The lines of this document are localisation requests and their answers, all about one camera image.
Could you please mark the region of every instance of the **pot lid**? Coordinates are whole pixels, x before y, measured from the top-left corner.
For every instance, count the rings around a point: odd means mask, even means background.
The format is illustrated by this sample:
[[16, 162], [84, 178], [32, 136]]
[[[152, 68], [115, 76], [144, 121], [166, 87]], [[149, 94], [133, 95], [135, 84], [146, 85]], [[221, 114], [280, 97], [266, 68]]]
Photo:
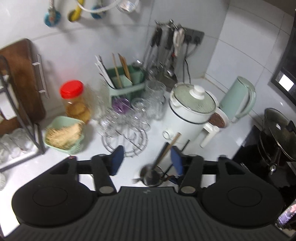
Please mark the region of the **pot lid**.
[[175, 98], [186, 108], [207, 114], [216, 109], [214, 99], [198, 85], [178, 84], [174, 90]]
[[288, 131], [289, 120], [278, 110], [265, 109], [265, 121], [277, 144], [285, 155], [296, 161], [296, 134]]

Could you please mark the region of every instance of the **power outlet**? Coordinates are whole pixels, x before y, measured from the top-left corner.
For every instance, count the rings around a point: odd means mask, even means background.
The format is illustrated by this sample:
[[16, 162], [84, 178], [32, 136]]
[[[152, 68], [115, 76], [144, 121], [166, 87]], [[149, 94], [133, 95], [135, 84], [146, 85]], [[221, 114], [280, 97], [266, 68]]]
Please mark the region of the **power outlet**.
[[190, 29], [190, 28], [184, 28], [184, 30], [185, 30], [184, 43], [187, 43], [187, 41], [189, 41], [190, 44], [200, 44], [202, 42], [203, 37], [205, 35], [204, 32], [201, 32], [195, 29]]

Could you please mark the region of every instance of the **green basket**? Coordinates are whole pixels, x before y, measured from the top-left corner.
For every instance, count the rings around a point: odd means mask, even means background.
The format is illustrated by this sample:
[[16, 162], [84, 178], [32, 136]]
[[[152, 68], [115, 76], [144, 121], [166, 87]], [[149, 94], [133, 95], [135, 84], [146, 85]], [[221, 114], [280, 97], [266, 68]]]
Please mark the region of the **green basket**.
[[[67, 116], [57, 116], [46, 128], [47, 129], [50, 129], [50, 128], [55, 128], [55, 129], [61, 129], [63, 127], [67, 127], [67, 126], [72, 126], [76, 123], [83, 123], [83, 121], [81, 120], [78, 120], [78, 119], [74, 119], [74, 118], [71, 118], [71, 117], [67, 117]], [[63, 149], [60, 149], [60, 148], [56, 148], [54, 146], [51, 146], [49, 144], [46, 143], [46, 135], [44, 135], [43, 137], [43, 143], [50, 147], [50, 148], [53, 148], [55, 150], [58, 150], [60, 152], [63, 152], [63, 153], [66, 153], [68, 155], [74, 155], [76, 153], [79, 152], [79, 150], [81, 149], [82, 147], [82, 140], [84, 139], [84, 135], [83, 135], [83, 132], [84, 130], [82, 130], [82, 134], [81, 134], [81, 137], [76, 141], [76, 143], [68, 150], [63, 150]]]
[[110, 96], [110, 106], [112, 105], [112, 98], [115, 96], [124, 95], [129, 101], [134, 98], [140, 97], [142, 90], [145, 88], [145, 73], [142, 72], [140, 68], [134, 68], [131, 65], [128, 65], [128, 70], [131, 75], [131, 81], [124, 75], [123, 67], [117, 67], [119, 77], [123, 88], [119, 87], [115, 69], [108, 69], [107, 74], [114, 82], [115, 86], [118, 89], [109, 87], [109, 96]]

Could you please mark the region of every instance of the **wooden cutting board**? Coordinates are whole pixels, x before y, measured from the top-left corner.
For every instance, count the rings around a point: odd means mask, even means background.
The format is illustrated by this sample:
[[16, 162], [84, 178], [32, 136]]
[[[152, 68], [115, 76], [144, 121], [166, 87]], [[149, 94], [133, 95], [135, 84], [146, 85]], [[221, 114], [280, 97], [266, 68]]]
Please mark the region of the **wooden cutting board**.
[[[15, 95], [22, 103], [26, 113], [33, 123], [38, 123], [45, 117], [45, 109], [39, 93], [31, 54], [32, 42], [22, 39], [0, 50], [10, 66], [12, 75], [11, 85]], [[0, 62], [0, 69], [5, 69]], [[24, 113], [20, 111], [22, 119], [26, 120]], [[0, 123], [0, 136], [19, 128], [17, 118], [3, 120]]]

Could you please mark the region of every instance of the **kitchen counter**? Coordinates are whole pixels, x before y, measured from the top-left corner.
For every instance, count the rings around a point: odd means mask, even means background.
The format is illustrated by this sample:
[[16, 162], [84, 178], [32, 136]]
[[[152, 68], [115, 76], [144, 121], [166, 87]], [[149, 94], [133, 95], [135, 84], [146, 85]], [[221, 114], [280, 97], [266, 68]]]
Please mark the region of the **kitchen counter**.
[[[205, 148], [201, 148], [199, 145], [206, 135], [205, 132], [202, 132], [194, 142], [189, 143], [184, 153], [201, 155], [205, 160], [210, 161], [216, 161], [219, 155], [227, 155], [232, 158], [253, 125], [260, 127], [251, 116], [247, 115], [237, 123], [230, 124], [226, 129], [222, 129]], [[162, 131], [162, 122], [154, 121], [151, 124], [151, 130], [147, 132], [148, 145], [146, 149], [139, 156], [124, 159], [117, 175], [111, 177], [117, 191], [121, 186], [144, 187], [141, 182], [134, 184], [132, 179], [139, 176], [142, 166], [153, 162], [157, 157], [166, 141], [162, 137]], [[101, 153], [109, 154], [101, 142], [101, 136], [96, 132], [95, 121], [91, 121], [86, 126], [83, 143], [82, 150], [77, 154], [78, 160], [88, 160], [92, 156]], [[11, 208], [11, 199], [16, 190], [67, 156], [67, 154], [48, 149], [44, 155], [35, 157], [3, 173], [7, 179], [5, 188], [0, 191], [0, 225], [4, 236], [7, 236], [18, 226], [18, 221]], [[168, 154], [160, 163], [160, 167], [165, 170], [170, 164]], [[81, 182], [93, 190], [91, 176], [82, 175], [81, 177]], [[214, 175], [204, 175], [202, 186], [208, 186], [214, 182]]]

